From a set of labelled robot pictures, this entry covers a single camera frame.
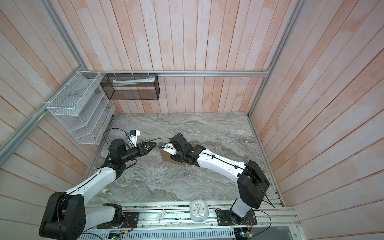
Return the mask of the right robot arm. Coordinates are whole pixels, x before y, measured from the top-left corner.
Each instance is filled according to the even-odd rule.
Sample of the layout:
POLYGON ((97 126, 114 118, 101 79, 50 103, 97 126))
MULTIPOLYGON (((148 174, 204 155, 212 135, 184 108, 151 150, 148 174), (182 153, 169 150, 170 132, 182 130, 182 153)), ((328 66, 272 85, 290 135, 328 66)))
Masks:
POLYGON ((252 209, 258 209, 267 195, 270 182, 254 161, 237 162, 213 153, 201 146, 193 146, 182 134, 177 134, 165 144, 165 151, 178 163, 194 165, 214 171, 238 185, 239 198, 231 209, 232 218, 244 219, 252 209))

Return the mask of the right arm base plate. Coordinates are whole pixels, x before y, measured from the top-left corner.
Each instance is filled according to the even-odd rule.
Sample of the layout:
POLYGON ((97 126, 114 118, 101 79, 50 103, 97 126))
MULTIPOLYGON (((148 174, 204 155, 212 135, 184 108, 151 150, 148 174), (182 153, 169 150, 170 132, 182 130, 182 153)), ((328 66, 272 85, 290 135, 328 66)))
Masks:
POLYGON ((219 226, 235 226, 235 225, 257 225, 255 211, 249 210, 244 217, 239 217, 232 210, 215 209, 217 222, 219 226))

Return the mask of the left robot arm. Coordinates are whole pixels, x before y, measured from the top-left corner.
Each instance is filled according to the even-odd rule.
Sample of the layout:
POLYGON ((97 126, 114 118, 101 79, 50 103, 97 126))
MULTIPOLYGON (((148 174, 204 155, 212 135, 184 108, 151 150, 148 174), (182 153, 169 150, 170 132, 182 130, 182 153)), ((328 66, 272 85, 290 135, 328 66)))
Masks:
POLYGON ((113 140, 99 170, 78 186, 50 196, 39 235, 56 240, 76 240, 84 231, 98 225, 122 227, 125 216, 120 205, 104 204, 96 210, 87 211, 86 204, 122 175, 128 168, 128 161, 147 155, 156 145, 156 142, 142 142, 129 147, 123 139, 113 140))

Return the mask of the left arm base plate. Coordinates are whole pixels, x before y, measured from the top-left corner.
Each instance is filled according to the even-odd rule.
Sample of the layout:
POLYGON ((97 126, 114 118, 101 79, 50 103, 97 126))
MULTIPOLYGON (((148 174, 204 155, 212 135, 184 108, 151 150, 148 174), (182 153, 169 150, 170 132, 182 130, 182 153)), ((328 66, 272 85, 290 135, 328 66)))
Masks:
POLYGON ((108 222, 97 225, 97 229, 117 229, 117 228, 128 228, 135 229, 138 225, 139 212, 123 212, 124 220, 120 225, 108 222))

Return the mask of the brown cardboard box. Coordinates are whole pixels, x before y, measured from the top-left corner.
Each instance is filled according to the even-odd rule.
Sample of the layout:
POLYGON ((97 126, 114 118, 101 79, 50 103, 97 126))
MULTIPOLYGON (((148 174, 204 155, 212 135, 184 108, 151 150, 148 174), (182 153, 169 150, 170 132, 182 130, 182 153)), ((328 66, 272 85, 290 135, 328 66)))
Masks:
POLYGON ((168 163, 172 163, 172 164, 175 164, 175 165, 179 165, 179 166, 186 166, 187 164, 186 163, 181 163, 181 162, 177 162, 175 160, 172 160, 172 156, 170 153, 166 152, 165 150, 163 149, 159 149, 160 151, 160 154, 161 154, 161 157, 163 159, 163 161, 165 162, 168 162, 168 163))

